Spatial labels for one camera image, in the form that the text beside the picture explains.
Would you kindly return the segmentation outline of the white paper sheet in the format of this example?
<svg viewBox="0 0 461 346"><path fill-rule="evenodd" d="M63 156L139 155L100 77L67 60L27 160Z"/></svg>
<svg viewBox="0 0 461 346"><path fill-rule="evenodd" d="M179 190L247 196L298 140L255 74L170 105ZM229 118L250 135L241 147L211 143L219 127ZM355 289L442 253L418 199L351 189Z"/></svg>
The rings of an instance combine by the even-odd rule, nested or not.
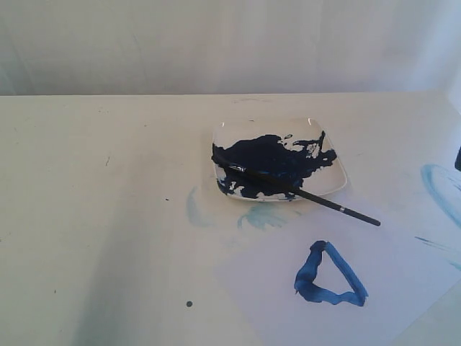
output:
<svg viewBox="0 0 461 346"><path fill-rule="evenodd" d="M387 345L460 279L393 223L316 209L216 270L265 345Z"/></svg>

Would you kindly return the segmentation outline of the white square paint plate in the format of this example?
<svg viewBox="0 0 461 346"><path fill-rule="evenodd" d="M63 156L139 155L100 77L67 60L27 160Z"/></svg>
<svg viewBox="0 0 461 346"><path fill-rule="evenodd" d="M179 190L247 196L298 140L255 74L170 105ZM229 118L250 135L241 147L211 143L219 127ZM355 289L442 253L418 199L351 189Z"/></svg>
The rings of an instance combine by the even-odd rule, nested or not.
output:
<svg viewBox="0 0 461 346"><path fill-rule="evenodd" d="M327 195L347 184L326 131L309 117L221 123L213 131L212 153L314 195Z"/></svg>

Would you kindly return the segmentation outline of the black paintbrush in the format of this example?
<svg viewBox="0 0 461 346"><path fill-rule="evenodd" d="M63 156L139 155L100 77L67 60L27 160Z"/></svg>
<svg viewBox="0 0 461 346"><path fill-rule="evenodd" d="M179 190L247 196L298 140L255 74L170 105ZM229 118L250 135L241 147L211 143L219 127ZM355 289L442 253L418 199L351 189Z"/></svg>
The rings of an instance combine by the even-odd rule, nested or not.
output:
<svg viewBox="0 0 461 346"><path fill-rule="evenodd" d="M338 211L340 213L343 213L343 214L345 214L347 216L350 216L352 218L356 218L358 220L364 221L365 223L369 223L369 224L371 224L373 226L381 226L381 222L378 221L375 218L372 218L370 216L366 216L365 214L362 214L362 213L359 213L359 212L357 212L355 210L346 208L346 207L344 207L342 205L339 205L338 203L332 202L330 200L327 200L327 199L322 198L320 196L314 195L312 193L303 191L300 188L292 186L292 185L290 185L290 184L288 184L286 182L283 182L282 180L277 179L277 178L275 178L275 177L273 177L273 176L271 176L269 174L263 174L261 172L258 172L256 170L254 170L254 169L249 169L249 168L243 167L243 166L241 166L239 164L231 163L231 162L225 160L224 158L218 156L217 154L213 154L211 156L211 159L215 164L220 165L223 168L233 170L234 172L237 172L240 175L244 175L244 176L250 177L252 179L262 181L262 182L265 182L267 184L273 185L274 187L278 187L278 188L282 189L284 192L292 193L293 195L297 195L297 196L302 197L302 198L304 198L306 200L310 200L310 201L312 201L314 203L317 203L319 205L325 206L325 207L330 208L332 210L336 210L336 211Z"/></svg>

